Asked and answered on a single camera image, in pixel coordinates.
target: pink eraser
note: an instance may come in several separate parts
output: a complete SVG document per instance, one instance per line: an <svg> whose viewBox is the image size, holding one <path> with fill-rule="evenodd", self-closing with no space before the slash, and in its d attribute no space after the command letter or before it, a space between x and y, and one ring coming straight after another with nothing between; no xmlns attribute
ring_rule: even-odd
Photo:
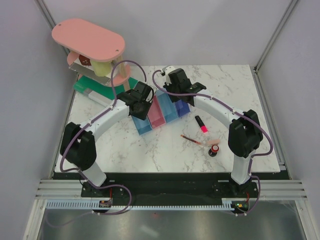
<svg viewBox="0 0 320 240"><path fill-rule="evenodd" d="M208 129L207 129L206 126L202 126L202 127L201 127L201 130L202 130L202 132L203 132L204 134L208 132Z"/></svg>
<svg viewBox="0 0 320 240"><path fill-rule="evenodd" d="M219 144L219 143L220 143L220 139L213 139L213 140L207 141L205 144L206 144L207 146L211 146L211 145L217 145L217 144Z"/></svg>

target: pencil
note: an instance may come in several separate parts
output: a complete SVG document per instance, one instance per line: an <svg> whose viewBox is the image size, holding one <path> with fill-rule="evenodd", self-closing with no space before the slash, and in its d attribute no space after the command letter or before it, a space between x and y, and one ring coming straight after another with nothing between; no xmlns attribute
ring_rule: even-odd
<svg viewBox="0 0 320 240"><path fill-rule="evenodd" d="M199 144L199 145L201 145L201 146L203 146L204 147L204 145L201 143L201 142L199 142L199 141L196 141L196 140L193 140L193 139L191 139L191 138L189 138L189 137L187 137L187 136L184 136L184 135L180 135L181 137L183 137L184 139L187 139L187 140L189 140L189 141L191 141L191 142L193 142L193 143L195 143L195 144Z"/></svg>

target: marble table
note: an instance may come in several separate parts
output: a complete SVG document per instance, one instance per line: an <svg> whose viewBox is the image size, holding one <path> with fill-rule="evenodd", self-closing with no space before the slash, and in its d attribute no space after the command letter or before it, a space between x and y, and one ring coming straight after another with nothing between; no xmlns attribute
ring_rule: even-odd
<svg viewBox="0 0 320 240"><path fill-rule="evenodd" d="M152 73L164 66L144 66L148 82ZM248 65L185 65L175 66L185 70L191 82L200 82L215 97L244 111L253 109L257 112L260 124L268 133L266 119L261 107L255 83ZM137 67L131 67L131 76L143 81L143 74ZM163 84L159 75L157 82ZM99 103L76 93L68 121L81 123L94 116L104 107ZM117 122L96 142L97 163L104 172L231 172L234 155L228 147L228 129L214 117L190 106L191 112L182 118L167 123L152 131L139 135L132 118L129 116ZM195 120L199 115L208 128L203 134ZM200 142L220 139L217 156L210 157L209 148L190 142L183 134ZM258 153L267 152L269 143L266 138L260 144ZM55 167L60 172L61 156ZM68 161L64 169L73 167ZM279 164L275 152L269 156L254 158L253 172L279 172Z"/></svg>

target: gray wall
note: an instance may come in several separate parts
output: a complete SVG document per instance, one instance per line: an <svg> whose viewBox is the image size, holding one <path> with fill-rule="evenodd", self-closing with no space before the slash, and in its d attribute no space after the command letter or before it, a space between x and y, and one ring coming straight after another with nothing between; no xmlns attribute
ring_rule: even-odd
<svg viewBox="0 0 320 240"><path fill-rule="evenodd" d="M75 78L33 0L4 1L0 33L0 238L19 240Z"/></svg>
<svg viewBox="0 0 320 240"><path fill-rule="evenodd" d="M292 176L320 224L320 1L302 0L260 70Z"/></svg>
<svg viewBox="0 0 320 240"><path fill-rule="evenodd" d="M55 21L83 18L122 35L142 65L250 64L290 0L44 0Z"/></svg>

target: wall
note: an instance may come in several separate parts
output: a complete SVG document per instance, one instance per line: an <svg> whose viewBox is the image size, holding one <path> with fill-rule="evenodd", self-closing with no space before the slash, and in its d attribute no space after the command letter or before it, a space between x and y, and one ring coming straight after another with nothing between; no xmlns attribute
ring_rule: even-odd
<svg viewBox="0 0 320 240"><path fill-rule="evenodd" d="M75 76L33 0L0 8L0 233L23 237L47 178Z"/></svg>
<svg viewBox="0 0 320 240"><path fill-rule="evenodd" d="M320 225L319 9L318 0L299 2L259 76L290 173L302 180Z"/></svg>
<svg viewBox="0 0 320 240"><path fill-rule="evenodd" d="M122 35L142 65L255 65L290 0L44 0L55 21Z"/></svg>

